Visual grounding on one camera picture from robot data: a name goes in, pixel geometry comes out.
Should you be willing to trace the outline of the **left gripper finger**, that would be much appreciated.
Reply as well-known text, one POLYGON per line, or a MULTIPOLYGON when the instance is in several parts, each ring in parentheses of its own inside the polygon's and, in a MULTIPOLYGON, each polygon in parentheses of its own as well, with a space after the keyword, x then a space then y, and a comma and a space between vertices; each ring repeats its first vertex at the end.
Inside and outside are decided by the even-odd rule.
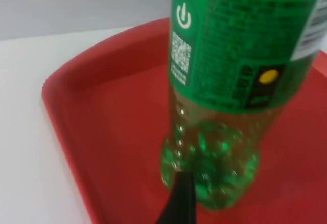
POLYGON ((195 224, 196 213, 193 175, 190 172, 177 172, 168 201, 156 223, 195 224))

